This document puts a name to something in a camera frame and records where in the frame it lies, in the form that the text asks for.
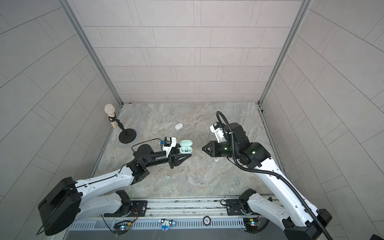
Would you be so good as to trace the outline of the green earbud charging case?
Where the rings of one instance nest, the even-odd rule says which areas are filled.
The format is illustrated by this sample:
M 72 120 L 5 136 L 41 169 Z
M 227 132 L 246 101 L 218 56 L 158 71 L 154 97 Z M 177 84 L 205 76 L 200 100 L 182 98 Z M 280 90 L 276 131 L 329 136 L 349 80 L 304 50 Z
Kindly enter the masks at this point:
M 193 152 L 192 145 L 193 145 L 193 142 L 191 140 L 180 141 L 180 148 L 179 148 L 180 153 L 191 154 Z

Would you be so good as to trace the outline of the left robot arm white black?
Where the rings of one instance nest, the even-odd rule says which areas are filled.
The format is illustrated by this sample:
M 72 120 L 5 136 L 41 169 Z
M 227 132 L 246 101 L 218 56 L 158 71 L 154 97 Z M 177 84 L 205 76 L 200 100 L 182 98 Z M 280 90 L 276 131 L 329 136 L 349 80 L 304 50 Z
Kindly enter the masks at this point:
M 97 215 L 138 217 L 140 212 L 124 188 L 148 176 L 148 167 L 169 164 L 174 168 L 191 155 L 191 150 L 182 151 L 179 144 L 160 152 L 144 144 L 134 152 L 134 159 L 119 170 L 85 180 L 62 179 L 38 205 L 42 226 L 37 234 L 53 236 L 76 221 Z

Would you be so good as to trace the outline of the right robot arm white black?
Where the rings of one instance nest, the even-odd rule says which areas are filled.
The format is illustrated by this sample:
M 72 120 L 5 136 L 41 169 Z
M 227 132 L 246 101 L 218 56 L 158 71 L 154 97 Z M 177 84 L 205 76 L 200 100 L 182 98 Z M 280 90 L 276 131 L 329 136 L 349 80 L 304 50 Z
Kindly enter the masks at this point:
M 331 239 L 326 230 L 331 214 L 308 201 L 282 173 L 271 154 L 260 143 L 249 141 L 241 125 L 216 122 L 210 130 L 217 139 L 202 150 L 211 157 L 233 158 L 239 169 L 256 174 L 281 202 L 274 204 L 248 189 L 240 196 L 244 213 L 262 215 L 279 226 L 289 240 L 316 240 L 321 235 Z

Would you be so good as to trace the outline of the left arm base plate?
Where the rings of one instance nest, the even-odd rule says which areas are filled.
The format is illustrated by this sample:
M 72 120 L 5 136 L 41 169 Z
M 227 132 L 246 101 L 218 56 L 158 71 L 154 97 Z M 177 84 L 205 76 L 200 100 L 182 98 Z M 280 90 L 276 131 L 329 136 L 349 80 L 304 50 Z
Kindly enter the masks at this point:
M 106 218 L 144 217 L 147 209 L 147 201 L 132 201 L 130 204 L 122 204 L 114 213 L 103 214 Z

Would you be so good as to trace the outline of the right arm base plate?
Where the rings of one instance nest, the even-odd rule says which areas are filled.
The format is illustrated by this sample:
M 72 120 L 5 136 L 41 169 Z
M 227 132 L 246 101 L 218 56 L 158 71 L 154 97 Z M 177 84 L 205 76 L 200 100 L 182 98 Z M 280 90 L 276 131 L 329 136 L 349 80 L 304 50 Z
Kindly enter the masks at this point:
M 220 204 L 227 209 L 228 216 L 256 216 L 244 200 L 226 199 L 220 200 Z

